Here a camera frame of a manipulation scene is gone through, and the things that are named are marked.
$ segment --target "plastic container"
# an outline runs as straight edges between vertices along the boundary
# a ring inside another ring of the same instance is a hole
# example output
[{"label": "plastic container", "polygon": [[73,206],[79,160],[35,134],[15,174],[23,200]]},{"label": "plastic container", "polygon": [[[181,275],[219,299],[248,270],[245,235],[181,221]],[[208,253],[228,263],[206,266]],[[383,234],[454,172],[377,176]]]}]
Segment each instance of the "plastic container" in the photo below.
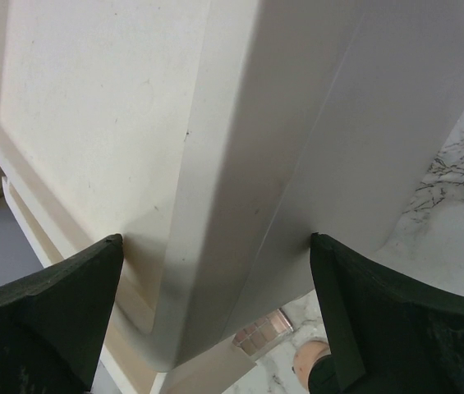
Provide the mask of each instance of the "plastic container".
[{"label": "plastic container", "polygon": [[464,0],[0,0],[0,166],[63,258],[124,235],[127,390],[382,245],[463,108]]}]

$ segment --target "copper mosaic tile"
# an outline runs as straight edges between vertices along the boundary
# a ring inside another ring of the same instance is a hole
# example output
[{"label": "copper mosaic tile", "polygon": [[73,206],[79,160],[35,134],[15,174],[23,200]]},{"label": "copper mosaic tile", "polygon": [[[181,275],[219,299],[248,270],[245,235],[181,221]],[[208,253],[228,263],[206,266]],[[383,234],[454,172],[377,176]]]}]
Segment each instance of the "copper mosaic tile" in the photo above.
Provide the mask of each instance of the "copper mosaic tile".
[{"label": "copper mosaic tile", "polygon": [[261,356],[272,350],[292,331],[292,324],[287,316],[282,310],[277,309],[240,330],[233,343],[249,356]]}]

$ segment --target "marble floor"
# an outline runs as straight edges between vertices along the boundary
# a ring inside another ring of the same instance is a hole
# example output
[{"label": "marble floor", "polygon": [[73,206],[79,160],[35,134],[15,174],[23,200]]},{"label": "marble floor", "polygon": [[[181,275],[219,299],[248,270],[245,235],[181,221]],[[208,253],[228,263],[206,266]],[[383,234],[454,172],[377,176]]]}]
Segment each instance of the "marble floor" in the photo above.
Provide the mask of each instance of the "marble floor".
[{"label": "marble floor", "polygon": [[[464,113],[386,245],[368,257],[464,296]],[[295,332],[225,394],[306,393],[292,372],[292,359],[305,341],[326,338],[319,305],[311,292],[283,309]]]}]

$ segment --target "white plastic box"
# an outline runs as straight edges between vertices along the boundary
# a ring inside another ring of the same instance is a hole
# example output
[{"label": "white plastic box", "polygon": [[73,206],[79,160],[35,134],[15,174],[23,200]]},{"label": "white plastic box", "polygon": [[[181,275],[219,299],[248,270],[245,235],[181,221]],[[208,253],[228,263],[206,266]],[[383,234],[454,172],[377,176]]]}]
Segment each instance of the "white plastic box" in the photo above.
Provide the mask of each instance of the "white plastic box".
[{"label": "white plastic box", "polygon": [[377,249],[463,108],[464,0],[0,0],[0,166],[50,255],[124,235],[127,390],[308,292],[310,233]]}]

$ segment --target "white marble tile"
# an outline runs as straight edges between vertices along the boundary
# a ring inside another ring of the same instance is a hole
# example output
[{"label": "white marble tile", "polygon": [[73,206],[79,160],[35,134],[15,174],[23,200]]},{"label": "white marble tile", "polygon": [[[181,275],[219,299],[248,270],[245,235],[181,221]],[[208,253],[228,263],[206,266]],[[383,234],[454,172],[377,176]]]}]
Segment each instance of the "white marble tile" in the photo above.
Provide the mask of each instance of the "white marble tile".
[{"label": "white marble tile", "polygon": [[[369,257],[464,296],[464,112],[386,245]],[[291,367],[298,346],[326,335],[315,293],[284,310],[296,328],[293,336],[262,357],[226,394],[306,393]]]}]

